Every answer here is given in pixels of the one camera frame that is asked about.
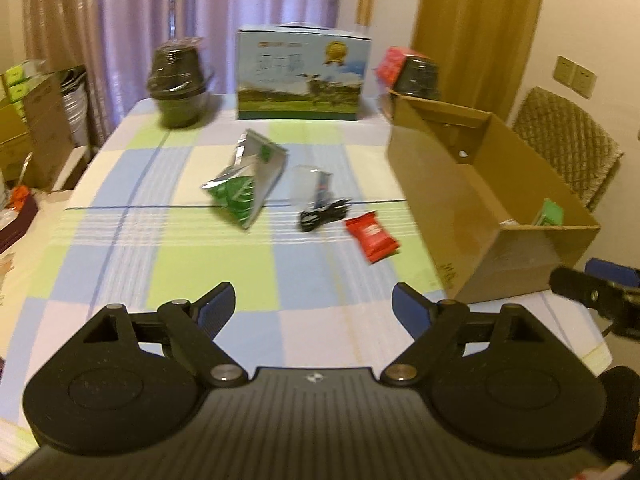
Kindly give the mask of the red candy packet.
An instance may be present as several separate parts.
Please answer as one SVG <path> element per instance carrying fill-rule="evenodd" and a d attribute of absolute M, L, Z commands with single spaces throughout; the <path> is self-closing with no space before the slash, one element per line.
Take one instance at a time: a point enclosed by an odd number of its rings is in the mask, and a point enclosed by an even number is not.
<path fill-rule="evenodd" d="M 347 232 L 358 242 L 363 255 L 370 263 L 376 263 L 394 252 L 400 244 L 382 224 L 378 222 L 375 211 L 344 221 Z"/>

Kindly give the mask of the green medicine box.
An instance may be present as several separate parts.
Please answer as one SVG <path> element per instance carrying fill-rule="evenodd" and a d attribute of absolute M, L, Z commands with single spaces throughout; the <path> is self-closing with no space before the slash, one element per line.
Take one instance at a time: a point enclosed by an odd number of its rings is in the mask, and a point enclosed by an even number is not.
<path fill-rule="evenodd" d="M 546 198 L 533 220 L 534 226 L 562 226 L 564 209 L 550 198 Z"/>

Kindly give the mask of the silver green foil pouch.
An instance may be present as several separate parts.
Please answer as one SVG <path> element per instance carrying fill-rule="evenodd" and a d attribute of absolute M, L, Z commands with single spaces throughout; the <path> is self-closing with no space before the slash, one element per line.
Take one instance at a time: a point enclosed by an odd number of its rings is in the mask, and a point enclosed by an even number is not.
<path fill-rule="evenodd" d="M 288 150 L 253 129 L 246 129 L 234 147 L 230 164 L 201 185 L 215 206 L 248 230 L 288 163 Z"/>

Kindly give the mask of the brown cardboard box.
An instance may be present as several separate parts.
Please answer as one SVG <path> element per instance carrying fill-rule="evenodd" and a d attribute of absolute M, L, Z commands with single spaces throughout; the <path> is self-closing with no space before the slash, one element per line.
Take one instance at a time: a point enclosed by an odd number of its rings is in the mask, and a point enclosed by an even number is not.
<path fill-rule="evenodd" d="M 387 159 L 448 297 L 472 304 L 540 292 L 574 266 L 599 223 L 499 117 L 398 96 Z M 562 226 L 534 226 L 550 198 Z"/>

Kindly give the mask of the checked tablecloth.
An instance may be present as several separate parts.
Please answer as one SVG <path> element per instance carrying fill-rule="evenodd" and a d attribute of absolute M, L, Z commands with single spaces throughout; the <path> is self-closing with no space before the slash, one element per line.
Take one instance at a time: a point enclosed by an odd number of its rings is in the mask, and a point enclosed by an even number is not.
<path fill-rule="evenodd" d="M 409 336 L 390 294 L 405 282 L 438 299 L 451 266 L 434 266 L 386 160 L 390 124 L 366 104 L 356 122 L 254 122 L 291 166 L 333 176 L 352 214 L 372 211 L 398 240 L 370 263 L 341 223 L 303 233 L 286 174 L 256 222 L 242 229 L 216 210 L 203 184 L 226 166 L 245 130 L 232 99 L 181 130 L 139 102 L 70 195 L 43 200 L 28 233 L 1 258 L 1 463 L 35 446 L 22 412 L 33 374 L 110 302 L 133 311 L 194 299 L 222 281 L 236 311 L 219 343 L 242 365 L 382 368 Z"/>

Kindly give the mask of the quilted brown chair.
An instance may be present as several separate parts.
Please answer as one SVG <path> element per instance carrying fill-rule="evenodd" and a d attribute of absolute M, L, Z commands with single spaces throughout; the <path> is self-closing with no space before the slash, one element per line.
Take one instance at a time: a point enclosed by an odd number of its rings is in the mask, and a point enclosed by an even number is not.
<path fill-rule="evenodd" d="M 620 168 L 623 151 L 590 114 L 535 87 L 526 94 L 513 131 L 549 163 L 588 210 L 596 209 Z"/>

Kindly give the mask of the dark wrapped bowl left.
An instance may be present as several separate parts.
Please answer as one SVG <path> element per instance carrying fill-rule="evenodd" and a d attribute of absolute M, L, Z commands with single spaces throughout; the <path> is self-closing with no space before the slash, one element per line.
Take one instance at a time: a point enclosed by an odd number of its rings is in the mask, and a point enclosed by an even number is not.
<path fill-rule="evenodd" d="M 202 50 L 201 37 L 184 37 L 164 42 L 153 53 L 146 88 L 167 128 L 189 127 L 206 109 L 215 69 Z"/>

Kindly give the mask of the dark wrapped bowl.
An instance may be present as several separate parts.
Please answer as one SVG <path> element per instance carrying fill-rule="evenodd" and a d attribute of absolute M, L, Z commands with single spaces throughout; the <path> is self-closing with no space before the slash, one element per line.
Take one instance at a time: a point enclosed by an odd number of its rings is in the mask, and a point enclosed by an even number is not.
<path fill-rule="evenodd" d="M 438 66 L 429 58 L 408 56 L 401 67 L 393 90 L 402 96 L 439 100 Z"/>
<path fill-rule="evenodd" d="M 189 127 L 206 109 L 215 69 L 202 50 L 201 37 L 184 37 L 164 42 L 153 53 L 146 88 L 167 128 Z"/>

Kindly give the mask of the dark wrapped bowl right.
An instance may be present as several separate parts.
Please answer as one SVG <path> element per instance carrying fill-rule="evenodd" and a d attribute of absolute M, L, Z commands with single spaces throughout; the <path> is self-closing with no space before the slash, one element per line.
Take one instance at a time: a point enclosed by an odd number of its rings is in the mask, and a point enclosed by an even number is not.
<path fill-rule="evenodd" d="M 401 67 L 393 90 L 402 96 L 439 100 L 438 66 L 429 58 L 408 56 Z"/>

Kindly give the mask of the red box behind bowl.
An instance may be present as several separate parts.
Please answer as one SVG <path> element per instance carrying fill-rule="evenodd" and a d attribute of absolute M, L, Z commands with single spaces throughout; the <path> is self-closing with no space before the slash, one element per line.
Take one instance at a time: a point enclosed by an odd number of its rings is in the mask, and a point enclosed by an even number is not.
<path fill-rule="evenodd" d="M 428 56 L 407 47 L 393 46 L 387 48 L 381 62 L 378 63 L 374 70 L 378 82 L 384 84 L 385 87 L 392 88 L 409 58 L 430 60 Z"/>

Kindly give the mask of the blue milk carton box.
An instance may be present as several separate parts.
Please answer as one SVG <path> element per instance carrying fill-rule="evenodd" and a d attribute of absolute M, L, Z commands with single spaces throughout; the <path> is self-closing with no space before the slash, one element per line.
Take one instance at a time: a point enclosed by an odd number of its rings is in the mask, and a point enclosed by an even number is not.
<path fill-rule="evenodd" d="M 236 33 L 240 119 L 355 120 L 371 39 L 310 25 L 246 26 Z"/>

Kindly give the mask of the wooden door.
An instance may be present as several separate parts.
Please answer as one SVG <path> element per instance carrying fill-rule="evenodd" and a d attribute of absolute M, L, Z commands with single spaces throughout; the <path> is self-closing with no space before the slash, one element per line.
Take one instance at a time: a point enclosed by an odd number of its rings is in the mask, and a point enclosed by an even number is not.
<path fill-rule="evenodd" d="M 542 0 L 420 0 L 411 47 L 438 66 L 440 98 L 508 118 Z"/>

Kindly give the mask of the purple curtain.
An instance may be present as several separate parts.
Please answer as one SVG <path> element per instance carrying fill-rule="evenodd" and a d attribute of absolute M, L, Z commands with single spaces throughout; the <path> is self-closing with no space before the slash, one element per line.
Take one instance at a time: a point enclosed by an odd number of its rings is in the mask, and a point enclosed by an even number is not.
<path fill-rule="evenodd" d="M 23 0 L 29 58 L 51 70 L 85 66 L 88 131 L 102 145 L 146 98 L 154 50 L 169 39 L 200 37 L 213 90 L 235 89 L 235 36 L 244 25 L 332 27 L 340 0 Z"/>

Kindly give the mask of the wall switch plate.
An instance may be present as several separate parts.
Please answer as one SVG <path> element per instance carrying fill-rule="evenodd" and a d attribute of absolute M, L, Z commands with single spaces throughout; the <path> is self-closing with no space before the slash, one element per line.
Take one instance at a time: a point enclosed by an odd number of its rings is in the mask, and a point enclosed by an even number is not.
<path fill-rule="evenodd" d="M 591 70 L 564 58 L 562 55 L 556 58 L 552 78 L 585 99 L 592 97 L 597 81 L 597 75 Z"/>

